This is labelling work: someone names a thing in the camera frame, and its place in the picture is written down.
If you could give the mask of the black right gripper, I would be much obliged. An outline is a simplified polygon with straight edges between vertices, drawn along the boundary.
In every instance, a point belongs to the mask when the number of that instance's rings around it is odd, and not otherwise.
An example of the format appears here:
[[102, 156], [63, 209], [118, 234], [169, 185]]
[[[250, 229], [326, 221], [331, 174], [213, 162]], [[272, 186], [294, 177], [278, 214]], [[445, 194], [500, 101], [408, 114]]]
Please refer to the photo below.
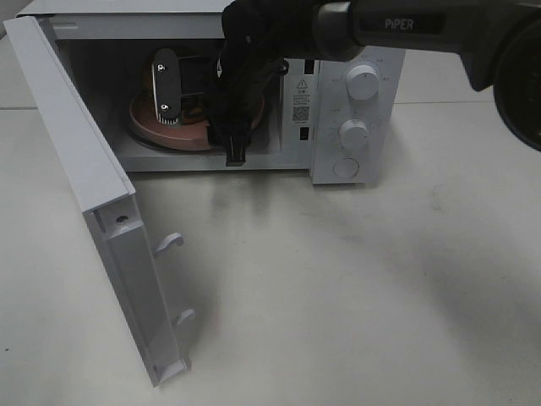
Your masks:
[[228, 166], [246, 162], [246, 142], [257, 126], [263, 93], [289, 63], [265, 43], [276, 23], [270, 1], [234, 1], [221, 14], [223, 48], [205, 66], [203, 106]]

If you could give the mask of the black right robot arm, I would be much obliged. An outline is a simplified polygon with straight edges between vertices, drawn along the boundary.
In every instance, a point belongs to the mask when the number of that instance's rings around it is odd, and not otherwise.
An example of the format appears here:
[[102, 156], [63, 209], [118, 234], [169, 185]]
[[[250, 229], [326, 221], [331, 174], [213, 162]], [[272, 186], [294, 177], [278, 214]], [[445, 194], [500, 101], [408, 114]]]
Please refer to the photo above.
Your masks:
[[230, 166], [244, 164], [252, 111], [289, 58], [346, 62], [368, 46], [457, 54], [470, 86], [493, 90], [509, 130], [540, 147], [537, 1], [234, 1], [221, 28], [203, 106]]

